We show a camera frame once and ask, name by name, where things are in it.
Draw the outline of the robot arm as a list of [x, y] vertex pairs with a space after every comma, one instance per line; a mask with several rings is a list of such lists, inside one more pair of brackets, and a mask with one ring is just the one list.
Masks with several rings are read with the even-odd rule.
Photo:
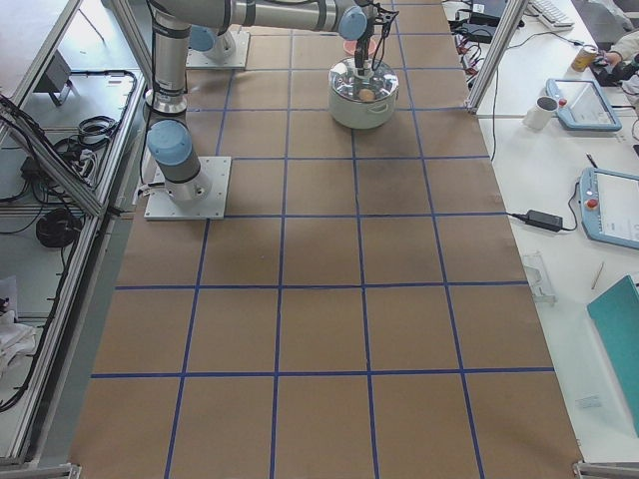
[[229, 31], [218, 34], [217, 31], [211, 28], [193, 25], [191, 27], [189, 47], [210, 60], [222, 62], [235, 54], [236, 41]]
[[153, 1], [158, 195], [187, 217], [279, 214], [296, 160], [347, 177], [328, 129], [387, 133], [399, 82], [382, 50], [395, 15], [372, 1]]

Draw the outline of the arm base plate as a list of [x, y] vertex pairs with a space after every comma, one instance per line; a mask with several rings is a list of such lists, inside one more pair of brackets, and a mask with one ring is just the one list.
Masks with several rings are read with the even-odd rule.
[[199, 157], [200, 172], [189, 182], [167, 182], [156, 167], [144, 217], [149, 221], [222, 220], [231, 175], [230, 157]]
[[246, 31], [226, 31], [217, 35], [209, 28], [193, 26], [187, 68], [198, 70], [244, 70], [251, 35]]

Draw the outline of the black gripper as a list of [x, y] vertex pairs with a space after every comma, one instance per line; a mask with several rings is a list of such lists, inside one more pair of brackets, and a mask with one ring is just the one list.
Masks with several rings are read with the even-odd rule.
[[354, 66], [358, 76], [364, 76], [367, 71], [367, 55], [369, 40], [374, 38], [377, 48], [374, 55], [383, 46], [385, 39], [389, 36], [391, 27], [395, 23], [399, 12], [385, 8], [380, 2], [356, 2], [365, 16], [366, 26], [362, 35], [356, 40], [354, 53]]

